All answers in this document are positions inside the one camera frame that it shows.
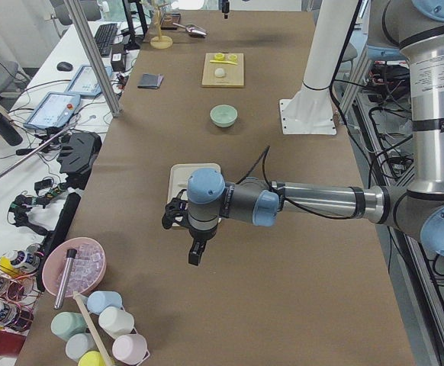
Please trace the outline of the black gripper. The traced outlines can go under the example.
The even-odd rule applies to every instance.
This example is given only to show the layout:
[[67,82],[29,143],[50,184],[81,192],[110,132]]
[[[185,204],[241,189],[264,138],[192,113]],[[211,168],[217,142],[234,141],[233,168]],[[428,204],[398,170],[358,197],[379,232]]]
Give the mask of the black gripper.
[[[175,197],[171,199],[165,206],[165,213],[162,216],[162,227],[169,230],[173,225],[183,228],[189,228],[188,222],[188,201],[182,198],[185,190],[181,190]],[[188,252],[188,263],[190,265],[199,266],[202,255],[205,251],[208,239],[194,238],[191,248]]]

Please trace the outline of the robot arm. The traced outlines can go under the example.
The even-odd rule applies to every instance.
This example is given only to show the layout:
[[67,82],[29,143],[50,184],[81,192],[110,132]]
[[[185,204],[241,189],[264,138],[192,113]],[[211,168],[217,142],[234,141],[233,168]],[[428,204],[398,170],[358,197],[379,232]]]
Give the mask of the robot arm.
[[365,218],[400,230],[444,256],[444,1],[374,1],[368,48],[405,58],[410,73],[413,181],[407,187],[325,187],[246,176],[228,182],[198,169],[165,208],[162,225],[182,226],[197,265],[220,219],[271,226],[279,211],[295,207],[334,220]]

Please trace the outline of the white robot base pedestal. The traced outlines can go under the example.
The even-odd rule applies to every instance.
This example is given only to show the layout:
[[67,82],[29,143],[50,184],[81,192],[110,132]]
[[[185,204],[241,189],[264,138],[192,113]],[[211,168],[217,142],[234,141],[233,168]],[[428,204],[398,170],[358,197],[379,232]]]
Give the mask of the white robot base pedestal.
[[362,3],[359,0],[321,3],[301,89],[280,100],[285,135],[334,135],[332,82]]

